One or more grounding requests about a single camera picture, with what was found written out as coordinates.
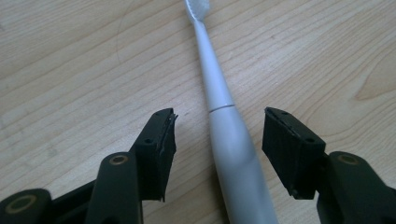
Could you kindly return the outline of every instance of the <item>light wood tabletop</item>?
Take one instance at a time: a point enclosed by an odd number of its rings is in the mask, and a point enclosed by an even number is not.
[[[293,200],[261,151],[267,106],[396,188],[395,11],[395,1],[211,1],[208,33],[280,223],[319,220],[316,200]],[[92,181],[167,107],[179,115],[177,153],[165,203],[143,202],[145,223],[227,223],[183,1],[0,1],[0,200]]]

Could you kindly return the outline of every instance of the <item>toothbrush neck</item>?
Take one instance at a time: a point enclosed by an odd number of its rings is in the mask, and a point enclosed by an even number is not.
[[[234,105],[203,22],[194,23],[209,112]]]

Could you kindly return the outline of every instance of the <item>toothbrush handle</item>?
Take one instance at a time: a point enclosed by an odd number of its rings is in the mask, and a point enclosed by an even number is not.
[[[198,50],[201,60],[201,68],[204,77],[206,101],[209,111],[234,105],[227,83],[212,48],[205,25],[201,21],[194,22]]]
[[[209,117],[212,150],[231,223],[277,223],[260,161],[237,109],[224,107]]]

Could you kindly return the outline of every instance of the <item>white toothbrush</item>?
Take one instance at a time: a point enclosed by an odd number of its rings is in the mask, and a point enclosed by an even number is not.
[[[185,5],[198,42],[212,150],[229,219],[236,224],[277,223],[260,161],[206,32],[209,1],[185,0]]]

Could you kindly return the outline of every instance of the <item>toothbrush head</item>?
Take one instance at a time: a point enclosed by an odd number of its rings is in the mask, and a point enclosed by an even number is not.
[[[190,21],[204,21],[206,12],[210,8],[209,0],[184,0]]]

